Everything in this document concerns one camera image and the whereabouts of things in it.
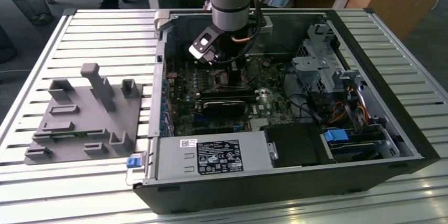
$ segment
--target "motherboard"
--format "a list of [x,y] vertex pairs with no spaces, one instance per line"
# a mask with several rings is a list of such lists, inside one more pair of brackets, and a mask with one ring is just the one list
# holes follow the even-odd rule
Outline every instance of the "motherboard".
[[295,122],[282,85],[285,63],[273,63],[270,56],[249,56],[234,70],[174,65],[167,79],[175,136],[258,131]]

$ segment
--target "barcode sticker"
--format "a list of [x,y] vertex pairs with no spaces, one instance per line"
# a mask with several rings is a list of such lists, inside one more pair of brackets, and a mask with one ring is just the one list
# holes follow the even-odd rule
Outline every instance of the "barcode sticker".
[[182,139],[181,148],[183,147],[197,147],[198,139]]

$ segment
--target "slotted metal surface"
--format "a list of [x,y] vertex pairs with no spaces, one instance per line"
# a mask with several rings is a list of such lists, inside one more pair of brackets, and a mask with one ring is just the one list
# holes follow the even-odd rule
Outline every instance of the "slotted metal surface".
[[[442,161],[415,174],[391,179],[369,192],[169,216],[154,214],[133,193],[126,183],[126,158],[25,165],[25,151],[51,97],[47,93],[51,79],[66,77],[74,86],[89,84],[79,74],[85,62],[101,64],[101,74],[110,76],[113,84],[129,78],[145,84],[137,152],[149,145],[157,53],[157,40],[151,37],[154,11],[81,10],[75,16],[63,17],[50,50],[45,50],[37,65],[37,81],[33,77],[27,81],[31,86],[26,84],[25,100],[13,108],[15,117],[0,128],[7,129],[0,146],[0,223],[443,222],[448,216],[447,94],[375,16],[363,10],[343,10],[339,14]],[[350,53],[343,51],[343,55],[354,68]],[[142,176],[139,171],[130,179]]]

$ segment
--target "power supply label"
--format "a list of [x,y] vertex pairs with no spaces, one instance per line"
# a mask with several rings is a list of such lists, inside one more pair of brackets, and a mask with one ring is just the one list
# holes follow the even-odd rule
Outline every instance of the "power supply label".
[[197,149],[201,175],[245,171],[238,140],[197,143]]

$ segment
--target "black floor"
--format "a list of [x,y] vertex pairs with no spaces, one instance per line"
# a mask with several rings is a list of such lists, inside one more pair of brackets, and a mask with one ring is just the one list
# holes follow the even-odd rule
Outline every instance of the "black floor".
[[[98,9],[102,0],[55,0],[50,5],[55,20],[62,17],[67,8]],[[149,8],[149,0],[131,0],[133,3],[121,3],[122,9]],[[162,0],[167,7],[170,3],[193,7],[198,3],[182,0]],[[441,84],[448,89],[448,0],[441,0],[438,7],[430,11],[409,39],[406,46],[415,54],[425,67],[430,70]],[[57,27],[58,21],[53,24],[37,27],[26,19],[11,0],[0,0],[0,26],[19,50],[19,56],[7,63],[0,64],[0,72],[6,70],[31,70],[41,56],[49,38]],[[9,113],[21,88],[29,77],[27,71],[0,73],[0,122]]]

